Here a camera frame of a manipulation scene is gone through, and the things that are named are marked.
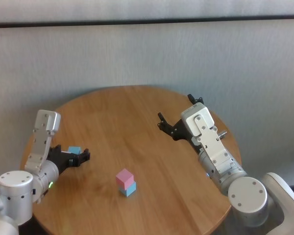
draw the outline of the toy block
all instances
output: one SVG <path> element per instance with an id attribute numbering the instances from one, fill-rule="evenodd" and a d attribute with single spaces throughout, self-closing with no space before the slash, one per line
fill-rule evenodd
<path id="1" fill-rule="evenodd" d="M 130 187 L 127 188 L 127 190 L 124 190 L 123 188 L 119 187 L 119 190 L 121 193 L 123 193 L 126 197 L 131 195 L 136 190 L 136 182 L 132 183 Z"/>
<path id="2" fill-rule="evenodd" d="M 127 190 L 134 183 L 134 175 L 124 168 L 116 175 L 116 181 L 120 188 Z"/>
<path id="3" fill-rule="evenodd" d="M 74 154 L 81 154 L 82 153 L 80 147 L 77 147 L 77 146 L 70 146 L 68 149 L 68 152 L 74 153 Z"/>

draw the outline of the round wooden table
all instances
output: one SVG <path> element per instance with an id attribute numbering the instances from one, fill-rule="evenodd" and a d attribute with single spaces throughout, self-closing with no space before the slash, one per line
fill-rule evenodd
<path id="1" fill-rule="evenodd" d="M 186 141 L 158 129 L 157 113 L 175 124 L 191 103 L 184 95 L 148 86 L 109 88 L 76 98 L 56 111 L 52 145 L 89 148 L 90 161 L 60 175 L 34 215 L 52 235 L 205 235 L 230 210 Z M 213 114 L 222 140 L 241 163 L 231 132 Z M 30 151 L 28 142 L 22 166 Z M 127 168 L 137 191 L 124 197 L 115 176 Z"/>

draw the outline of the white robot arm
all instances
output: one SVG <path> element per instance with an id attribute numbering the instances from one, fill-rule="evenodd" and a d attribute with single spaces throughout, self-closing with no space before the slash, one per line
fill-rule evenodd
<path id="1" fill-rule="evenodd" d="M 80 166 L 90 159 L 88 149 L 77 155 L 50 148 L 61 116 L 39 110 L 34 126 L 34 140 L 24 170 L 0 176 L 0 235 L 18 235 L 18 226 L 32 217 L 32 204 L 40 203 L 48 188 L 66 168 Z"/>
<path id="2" fill-rule="evenodd" d="M 294 193 L 291 188 L 274 173 L 267 173 L 262 182 L 248 177 L 220 141 L 222 135 L 217 133 L 202 100 L 182 112 L 181 121 L 174 127 L 168 125 L 160 113 L 158 116 L 160 130 L 174 140 L 185 139 L 193 146 L 207 175 L 221 193 L 228 196 L 241 223 L 247 227 L 262 225 L 269 214 L 268 198 L 271 197 L 282 208 L 284 221 L 267 235 L 294 235 Z"/>

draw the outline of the white wall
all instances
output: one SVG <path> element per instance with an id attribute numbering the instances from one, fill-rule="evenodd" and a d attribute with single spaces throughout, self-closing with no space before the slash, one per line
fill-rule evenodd
<path id="1" fill-rule="evenodd" d="M 0 29 L 0 173 L 38 109 L 130 84 L 203 96 L 251 175 L 294 184 L 294 20 Z"/>

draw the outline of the stacked cubes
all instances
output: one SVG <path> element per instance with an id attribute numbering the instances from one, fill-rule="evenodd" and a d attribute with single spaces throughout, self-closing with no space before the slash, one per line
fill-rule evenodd
<path id="1" fill-rule="evenodd" d="M 127 169 L 123 169 L 117 174 L 116 181 L 120 192 L 122 192 L 126 197 L 131 195 L 136 190 L 134 175 Z"/>

